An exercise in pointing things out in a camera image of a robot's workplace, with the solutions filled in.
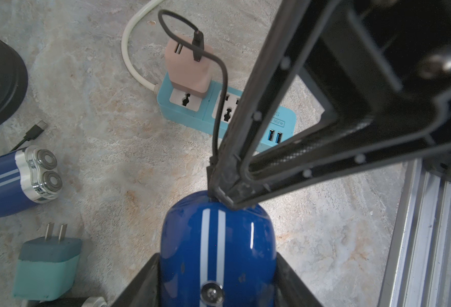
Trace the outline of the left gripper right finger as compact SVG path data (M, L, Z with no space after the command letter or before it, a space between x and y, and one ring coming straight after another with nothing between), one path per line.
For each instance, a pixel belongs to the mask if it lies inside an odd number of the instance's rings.
M315 295L277 253L275 268L275 307L322 307Z

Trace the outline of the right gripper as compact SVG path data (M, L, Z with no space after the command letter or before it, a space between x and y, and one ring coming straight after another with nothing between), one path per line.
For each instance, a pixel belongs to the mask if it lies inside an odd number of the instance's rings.
M301 78L335 125L451 125L451 1L323 1Z

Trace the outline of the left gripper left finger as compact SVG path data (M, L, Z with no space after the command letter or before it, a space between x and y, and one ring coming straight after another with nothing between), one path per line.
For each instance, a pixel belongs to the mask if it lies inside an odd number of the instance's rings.
M160 306L160 254L155 253L112 307Z

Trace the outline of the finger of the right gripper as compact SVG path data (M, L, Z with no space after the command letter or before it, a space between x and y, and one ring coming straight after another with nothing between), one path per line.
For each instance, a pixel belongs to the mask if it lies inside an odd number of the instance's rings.
M208 194L232 210L344 175L451 151L451 125L349 127L331 123L323 108L317 124L256 153L294 78L301 78L320 29L322 2L281 3L211 161Z

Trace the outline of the teal power strip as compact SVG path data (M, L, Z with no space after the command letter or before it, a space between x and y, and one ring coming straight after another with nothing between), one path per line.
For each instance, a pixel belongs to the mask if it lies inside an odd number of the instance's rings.
M212 135L216 113L220 100L222 85L212 81L204 98L193 96L175 89L166 75L157 95L162 115L170 121ZM228 88L225 106L222 111L219 137L224 134L231 123L240 103L242 91ZM295 131L297 116L294 111L280 106L267 126L264 136L256 148L257 152L276 146L291 138Z

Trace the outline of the teal USB charger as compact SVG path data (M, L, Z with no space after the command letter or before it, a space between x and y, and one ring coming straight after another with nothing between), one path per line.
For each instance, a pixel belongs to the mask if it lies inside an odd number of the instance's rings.
M82 240L67 237L67 225L53 234L49 223L45 235L26 241L20 250L12 295L27 301L54 301L74 285Z

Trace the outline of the pink USB charger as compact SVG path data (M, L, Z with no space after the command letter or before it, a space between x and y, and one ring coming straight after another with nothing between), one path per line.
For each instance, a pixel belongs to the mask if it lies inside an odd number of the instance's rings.
M172 38L165 49L165 63L169 79L175 89L204 98L211 84L212 61L202 57L195 61L193 51Z

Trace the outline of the black electric shaver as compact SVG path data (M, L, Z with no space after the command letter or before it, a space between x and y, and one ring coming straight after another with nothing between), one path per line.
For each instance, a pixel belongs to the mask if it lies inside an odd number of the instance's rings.
M44 301L37 307L108 307L105 298L92 296L87 298L60 298L53 301Z

